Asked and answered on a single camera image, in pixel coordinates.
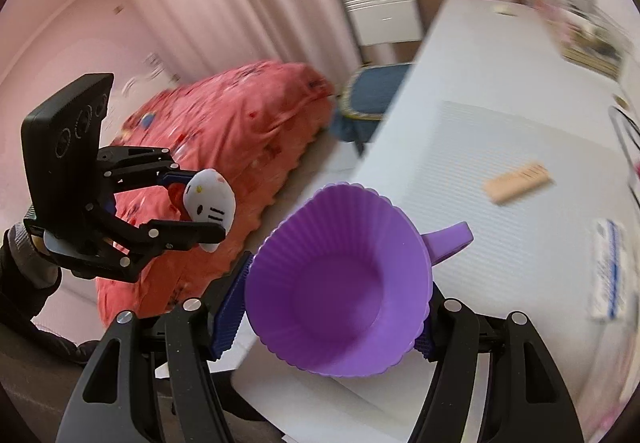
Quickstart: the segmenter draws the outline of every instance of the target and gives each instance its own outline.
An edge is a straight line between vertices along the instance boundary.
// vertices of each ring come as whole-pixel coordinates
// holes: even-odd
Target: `cup handle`
[[[474,236],[466,222],[458,223],[437,232],[425,233],[421,236],[429,251],[431,266],[455,255],[471,244]]]

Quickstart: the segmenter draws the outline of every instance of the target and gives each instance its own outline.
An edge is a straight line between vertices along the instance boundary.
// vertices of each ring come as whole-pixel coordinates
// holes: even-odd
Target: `plush toy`
[[[212,168],[201,170],[189,181],[182,195],[184,219],[219,223],[229,233],[236,213],[236,197],[229,183]],[[216,251],[218,245],[204,245],[204,251]]]

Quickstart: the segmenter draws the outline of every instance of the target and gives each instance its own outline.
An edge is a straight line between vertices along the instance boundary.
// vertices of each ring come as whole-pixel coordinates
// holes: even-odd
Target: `purple cup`
[[[400,362],[429,314],[431,266],[468,246],[466,223],[420,235],[360,185],[328,185],[257,251],[244,300],[277,357],[324,376],[370,376]]]

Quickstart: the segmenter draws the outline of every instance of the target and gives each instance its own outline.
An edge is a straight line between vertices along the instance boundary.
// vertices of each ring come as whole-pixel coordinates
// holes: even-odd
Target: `silver rivet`
[[[128,322],[131,322],[132,318],[133,318],[133,313],[131,311],[121,311],[120,313],[118,313],[118,316],[116,317],[116,322],[118,324],[126,324]]]
[[[444,307],[447,311],[451,311],[452,313],[457,313],[462,309],[462,304],[455,300],[454,298],[448,298],[444,301]]]
[[[190,298],[184,301],[182,304],[182,309],[185,311],[196,311],[196,309],[200,309],[202,302],[198,298]]]
[[[529,319],[527,318],[526,314],[516,311],[515,313],[511,314],[511,320],[513,320],[517,325],[523,326]]]

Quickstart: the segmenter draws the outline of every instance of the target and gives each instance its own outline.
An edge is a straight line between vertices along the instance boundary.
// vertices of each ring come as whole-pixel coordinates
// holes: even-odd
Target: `red bedding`
[[[265,61],[163,91],[127,119],[114,144],[166,147],[182,169],[214,168],[233,188],[236,217],[214,253],[198,246],[167,252],[133,284],[97,279],[105,325],[123,309],[141,317],[161,314],[201,295],[229,270],[307,143],[328,123],[332,90],[304,64]],[[124,192],[116,202],[118,217],[132,225],[180,216],[161,187]]]

